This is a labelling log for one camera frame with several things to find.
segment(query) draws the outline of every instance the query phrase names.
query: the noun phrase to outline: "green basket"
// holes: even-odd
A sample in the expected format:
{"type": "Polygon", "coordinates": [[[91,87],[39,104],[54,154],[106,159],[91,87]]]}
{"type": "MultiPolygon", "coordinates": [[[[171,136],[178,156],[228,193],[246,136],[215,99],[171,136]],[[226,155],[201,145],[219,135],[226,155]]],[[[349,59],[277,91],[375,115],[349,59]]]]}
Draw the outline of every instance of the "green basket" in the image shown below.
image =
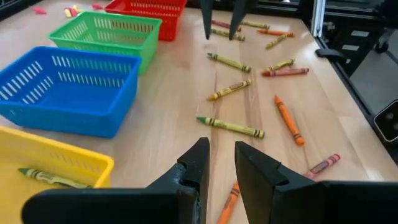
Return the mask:
{"type": "Polygon", "coordinates": [[[138,56],[142,74],[155,54],[161,23],[161,19],[83,12],[49,34],[49,39],[58,47],[138,56]]]}

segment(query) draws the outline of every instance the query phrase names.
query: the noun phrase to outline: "blue basket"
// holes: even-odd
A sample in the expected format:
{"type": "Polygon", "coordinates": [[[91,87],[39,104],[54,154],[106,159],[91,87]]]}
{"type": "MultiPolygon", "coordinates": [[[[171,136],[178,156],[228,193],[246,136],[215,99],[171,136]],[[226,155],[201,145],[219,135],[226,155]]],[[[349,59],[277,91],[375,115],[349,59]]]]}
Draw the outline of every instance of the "blue basket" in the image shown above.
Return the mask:
{"type": "Polygon", "coordinates": [[[112,138],[137,92],[141,59],[36,47],[0,72],[0,114],[13,123],[112,138]]]}

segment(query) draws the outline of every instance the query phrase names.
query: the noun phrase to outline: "plastic basket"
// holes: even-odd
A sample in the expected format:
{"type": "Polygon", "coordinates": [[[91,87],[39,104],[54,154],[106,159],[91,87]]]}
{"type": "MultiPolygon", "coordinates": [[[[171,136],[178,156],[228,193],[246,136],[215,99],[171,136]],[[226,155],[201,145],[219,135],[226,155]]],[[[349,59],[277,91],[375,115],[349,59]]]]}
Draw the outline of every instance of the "plastic basket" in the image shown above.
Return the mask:
{"type": "Polygon", "coordinates": [[[140,62],[36,47],[0,72],[0,114],[22,127],[111,138],[136,95],[140,62]]]}
{"type": "Polygon", "coordinates": [[[141,74],[155,54],[161,23],[160,19],[83,12],[49,34],[49,39],[58,47],[138,56],[141,74]]]}
{"type": "Polygon", "coordinates": [[[114,0],[105,7],[105,11],[162,19],[159,40],[173,41],[186,3],[187,0],[114,0]]]}
{"type": "Polygon", "coordinates": [[[34,194],[57,188],[25,177],[26,167],[92,185],[109,187],[112,158],[79,147],[0,126],[0,220],[22,223],[23,204],[34,194]]]}

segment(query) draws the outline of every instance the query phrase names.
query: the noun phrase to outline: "red basket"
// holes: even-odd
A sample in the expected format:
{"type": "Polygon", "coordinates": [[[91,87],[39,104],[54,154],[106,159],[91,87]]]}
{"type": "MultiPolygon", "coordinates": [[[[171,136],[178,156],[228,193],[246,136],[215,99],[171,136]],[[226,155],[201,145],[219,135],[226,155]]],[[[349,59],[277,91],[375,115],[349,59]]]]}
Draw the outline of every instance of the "red basket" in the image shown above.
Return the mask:
{"type": "Polygon", "coordinates": [[[173,41],[180,28],[180,16],[187,0],[114,0],[106,12],[162,19],[159,40],[173,41]]]}

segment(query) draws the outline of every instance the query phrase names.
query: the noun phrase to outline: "wooden table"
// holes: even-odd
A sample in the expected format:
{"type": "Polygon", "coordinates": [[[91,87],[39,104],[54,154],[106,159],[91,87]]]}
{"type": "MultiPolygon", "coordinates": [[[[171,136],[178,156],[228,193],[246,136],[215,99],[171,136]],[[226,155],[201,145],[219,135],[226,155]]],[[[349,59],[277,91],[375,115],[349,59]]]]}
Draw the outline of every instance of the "wooden table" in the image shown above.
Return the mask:
{"type": "MultiPolygon", "coordinates": [[[[48,14],[26,9],[0,23],[0,68],[37,45],[53,45],[47,34],[67,21],[64,7],[93,1],[42,1],[48,14]]],[[[231,13],[214,12],[213,18],[229,22],[231,13]]],[[[23,129],[114,157],[114,187],[145,187],[167,171],[200,137],[211,141],[211,175],[208,223],[215,223],[236,180],[234,143],[245,141],[278,161],[304,173],[333,153],[341,161],[318,176],[318,180],[398,180],[397,167],[379,142],[356,103],[328,60],[317,58],[319,48],[303,22],[284,17],[247,15],[247,20],[266,22],[273,29],[289,30],[296,38],[266,51],[275,37],[243,27],[245,42],[212,35],[205,40],[200,11],[186,9],[178,38],[160,42],[148,70],[140,78],[136,101],[112,140],[23,129]],[[207,52],[253,67],[250,74],[215,63],[207,52]],[[308,67],[308,75],[282,78],[260,76],[262,68],[288,58],[296,67],[308,67]],[[214,103],[206,97],[220,88],[247,78],[253,84],[214,103]],[[280,96],[293,111],[306,140],[295,145],[274,105],[280,96]],[[224,129],[211,128],[195,116],[210,116],[266,132],[255,139],[224,129]]],[[[6,121],[1,124],[19,128],[6,121]]],[[[230,223],[247,223],[240,200],[230,223]]]]}

